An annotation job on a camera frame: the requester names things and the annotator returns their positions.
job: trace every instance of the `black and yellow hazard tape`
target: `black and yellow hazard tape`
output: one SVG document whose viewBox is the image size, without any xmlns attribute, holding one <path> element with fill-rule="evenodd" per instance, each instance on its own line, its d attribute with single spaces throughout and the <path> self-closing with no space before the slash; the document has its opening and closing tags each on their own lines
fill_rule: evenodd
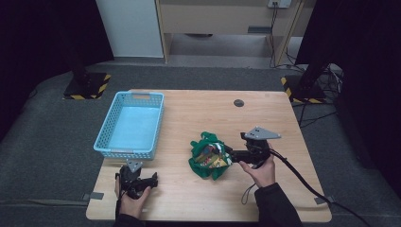
<svg viewBox="0 0 401 227">
<path fill-rule="evenodd" d="M 109 74 L 105 74 L 104 79 L 97 85 L 98 90 L 95 91 L 93 94 L 90 94 L 88 96 L 83 95 L 83 94 L 66 94 L 64 93 L 64 99 L 76 99 L 76 100 L 82 100 L 82 99 L 97 99 L 100 98 L 104 91 L 106 90 L 107 84 L 110 81 L 110 78 L 112 76 Z"/>
<path fill-rule="evenodd" d="M 314 97 L 294 97 L 291 89 L 288 85 L 286 78 L 281 78 L 281 83 L 283 84 L 284 91 L 286 92 L 290 102 L 300 102 L 300 103 L 325 103 L 325 98 L 314 98 Z"/>
</svg>

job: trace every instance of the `person's arm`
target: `person's arm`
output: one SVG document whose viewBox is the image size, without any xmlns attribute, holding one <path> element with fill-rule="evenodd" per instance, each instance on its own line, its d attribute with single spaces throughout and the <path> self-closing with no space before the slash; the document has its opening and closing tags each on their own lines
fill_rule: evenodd
<svg viewBox="0 0 401 227">
<path fill-rule="evenodd" d="M 251 175 L 259 187 L 254 193 L 259 208 L 259 226 L 298 227 L 303 226 L 294 206 L 275 181 L 274 156 L 271 155 L 258 169 L 239 162 L 242 169 Z"/>
<path fill-rule="evenodd" d="M 119 197 L 120 178 L 115 180 L 114 192 Z M 142 196 L 138 200 L 129 197 L 125 192 L 120 199 L 120 210 L 118 217 L 115 219 L 113 227 L 145 227 L 145 224 L 139 219 L 142 214 L 142 208 L 150 194 L 150 186 L 148 186 Z"/>
</svg>

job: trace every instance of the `tabletop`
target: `tabletop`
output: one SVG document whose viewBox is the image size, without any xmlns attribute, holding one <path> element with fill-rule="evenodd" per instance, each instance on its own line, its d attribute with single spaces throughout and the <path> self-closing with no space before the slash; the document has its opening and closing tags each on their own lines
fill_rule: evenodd
<svg viewBox="0 0 401 227">
<path fill-rule="evenodd" d="M 230 166 L 213 181 L 202 179 L 188 164 L 191 141 L 199 141 L 208 131 L 234 150 L 244 150 L 241 132 L 258 126 L 281 134 L 270 139 L 281 153 L 301 173 L 304 179 L 323 194 L 310 159 L 304 137 L 284 92 L 146 90 L 165 95 L 165 110 L 155 158 L 145 161 L 141 178 L 158 173 L 159 184 L 151 190 L 141 219 L 164 221 L 257 221 L 258 209 L 253 188 L 248 202 L 241 203 L 252 178 L 239 164 Z M 243 101 L 242 107 L 235 105 Z M 276 182 L 287 194 L 303 222 L 327 222 L 331 212 L 326 204 L 316 204 L 297 177 L 279 160 Z M 102 200 L 91 199 L 86 216 L 89 219 L 114 219 L 116 195 L 114 174 L 125 160 L 105 159 L 99 171 L 94 192 L 104 193 Z"/>
</svg>

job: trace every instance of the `black sleeve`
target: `black sleeve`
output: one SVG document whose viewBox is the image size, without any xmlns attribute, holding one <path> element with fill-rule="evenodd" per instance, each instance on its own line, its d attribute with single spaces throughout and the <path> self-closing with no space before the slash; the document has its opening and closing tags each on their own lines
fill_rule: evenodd
<svg viewBox="0 0 401 227">
<path fill-rule="evenodd" d="M 113 227 L 145 227 L 145 225 L 138 218 L 120 214 L 115 220 Z"/>
<path fill-rule="evenodd" d="M 297 211 L 278 183 L 257 189 L 254 196 L 259 207 L 259 226 L 303 226 Z"/>
</svg>

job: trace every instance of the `power outlet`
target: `power outlet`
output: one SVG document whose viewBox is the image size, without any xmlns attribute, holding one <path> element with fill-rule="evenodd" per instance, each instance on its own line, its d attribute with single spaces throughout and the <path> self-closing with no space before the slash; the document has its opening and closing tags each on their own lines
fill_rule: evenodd
<svg viewBox="0 0 401 227">
<path fill-rule="evenodd" d="M 276 8 L 289 8 L 289 6 L 291 5 L 291 0 L 269 0 L 268 8 L 274 8 L 274 4 Z"/>
</svg>

